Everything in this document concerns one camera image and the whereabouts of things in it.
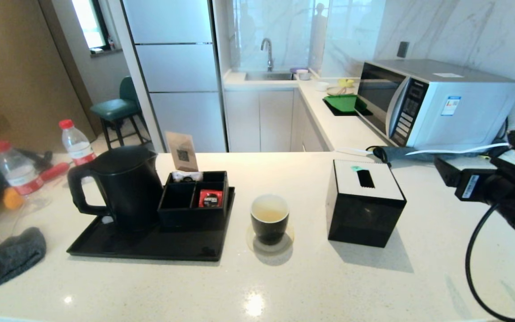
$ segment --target yellow object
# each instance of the yellow object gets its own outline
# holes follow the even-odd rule
[[[347,88],[353,87],[354,82],[355,81],[352,79],[339,79],[339,86]]]
[[[8,187],[4,191],[4,205],[7,209],[17,210],[19,209],[25,200],[20,194],[15,191],[14,188]]]

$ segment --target marble wall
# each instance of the marble wall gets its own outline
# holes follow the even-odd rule
[[[331,0],[322,62],[309,66],[323,77],[360,77],[363,61],[374,57],[386,1]]]
[[[234,70],[267,69],[267,50],[260,50],[266,37],[272,42],[274,70],[307,66],[316,0],[230,0],[227,5]]]
[[[436,59],[515,79],[515,0],[387,0],[374,54]],[[515,107],[510,114],[515,127]]]

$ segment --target red bottle cap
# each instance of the red bottle cap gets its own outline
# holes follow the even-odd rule
[[[73,121],[72,120],[63,120],[61,122],[59,122],[59,127],[62,128],[63,130],[66,130],[68,128],[71,128],[73,127],[74,124],[73,124]]]
[[[0,141],[0,153],[7,152],[10,148],[11,143],[9,143],[9,141]]]

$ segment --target window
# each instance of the window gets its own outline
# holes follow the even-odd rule
[[[72,0],[89,49],[110,49],[109,33],[98,0]]]

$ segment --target cabinet door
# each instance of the cabinet door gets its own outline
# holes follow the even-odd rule
[[[262,152],[289,152],[293,90],[259,93],[260,146]]]
[[[124,0],[135,43],[212,42],[207,0]]]
[[[304,152],[323,152],[329,151],[329,147],[325,144],[321,133],[317,129],[317,125],[307,107],[303,111],[303,151]]]
[[[230,152],[259,152],[259,92],[225,92]]]
[[[291,119],[291,152],[303,151],[305,102],[298,89],[294,89],[293,116]]]
[[[149,92],[217,91],[212,45],[137,46]]]
[[[218,93],[152,93],[151,100],[163,136],[190,134],[196,152],[225,152]]]

